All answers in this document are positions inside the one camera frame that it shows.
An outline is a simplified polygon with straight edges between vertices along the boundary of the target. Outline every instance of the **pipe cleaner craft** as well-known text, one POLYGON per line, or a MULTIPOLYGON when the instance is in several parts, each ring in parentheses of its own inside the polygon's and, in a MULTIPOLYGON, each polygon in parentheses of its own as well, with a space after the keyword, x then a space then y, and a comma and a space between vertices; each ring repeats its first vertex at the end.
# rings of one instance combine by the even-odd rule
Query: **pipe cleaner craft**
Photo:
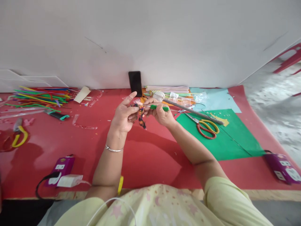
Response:
POLYGON ((146 129, 145 122, 143 121, 143 112, 144 112, 143 105, 138 105, 138 104, 135 103, 134 107, 139 107, 139 111, 138 111, 138 114, 139 114, 139 117, 138 117, 139 125, 142 126, 143 129, 146 129))

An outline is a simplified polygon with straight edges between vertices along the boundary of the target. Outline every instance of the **green paper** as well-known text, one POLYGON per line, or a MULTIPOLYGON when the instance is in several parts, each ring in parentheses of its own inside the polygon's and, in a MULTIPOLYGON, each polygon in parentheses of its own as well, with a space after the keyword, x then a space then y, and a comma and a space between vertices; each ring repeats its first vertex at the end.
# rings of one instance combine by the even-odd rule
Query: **green paper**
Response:
MULTIPOLYGON (((198 132, 196 123, 187 115, 181 114, 177 118, 177 121, 202 142, 218 161, 263 156, 265 154, 258 141, 232 109, 212 110, 202 113, 209 116, 211 116, 210 113, 212 113, 220 118, 228 119, 229 125, 222 126, 217 124, 219 133, 215 139, 209 140, 198 132)), ((190 115, 194 118, 202 119, 195 114, 190 113, 190 115)), ((204 130, 202 130, 202 132, 212 137, 210 133, 204 130)))

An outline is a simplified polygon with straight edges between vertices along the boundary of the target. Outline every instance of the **crochet hook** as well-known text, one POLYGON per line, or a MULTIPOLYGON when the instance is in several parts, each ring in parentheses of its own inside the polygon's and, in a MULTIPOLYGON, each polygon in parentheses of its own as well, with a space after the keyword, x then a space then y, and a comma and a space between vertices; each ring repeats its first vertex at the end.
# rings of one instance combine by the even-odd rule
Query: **crochet hook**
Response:
MULTIPOLYGON (((151 109, 156 109, 157 108, 157 105, 151 105, 151 106, 143 105, 143 106, 150 107, 151 109)), ((169 107, 163 107, 163 111, 168 111, 168 110, 172 110, 172 109, 169 109, 169 107)))

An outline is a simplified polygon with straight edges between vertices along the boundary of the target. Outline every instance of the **black phone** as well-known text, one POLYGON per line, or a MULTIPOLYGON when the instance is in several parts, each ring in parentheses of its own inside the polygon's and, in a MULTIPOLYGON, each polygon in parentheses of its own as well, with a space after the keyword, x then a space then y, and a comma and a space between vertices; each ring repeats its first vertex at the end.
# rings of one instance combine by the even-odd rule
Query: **black phone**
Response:
POLYGON ((137 92, 136 97, 142 97, 142 85, 141 85, 141 72, 129 72, 129 85, 131 86, 131 91, 137 92))

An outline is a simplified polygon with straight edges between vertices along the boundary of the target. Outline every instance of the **light blue paper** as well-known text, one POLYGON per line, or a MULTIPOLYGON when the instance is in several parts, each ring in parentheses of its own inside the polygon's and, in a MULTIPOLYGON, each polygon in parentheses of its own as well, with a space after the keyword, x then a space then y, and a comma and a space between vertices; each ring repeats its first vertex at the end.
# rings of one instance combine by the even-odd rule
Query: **light blue paper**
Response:
POLYGON ((205 106, 196 104, 193 110, 195 111, 207 111, 207 110, 222 110, 232 109, 235 113, 241 113, 241 110, 233 100, 233 97, 229 94, 228 89, 203 89, 203 88, 190 88, 191 93, 201 93, 205 91, 208 99, 205 106))

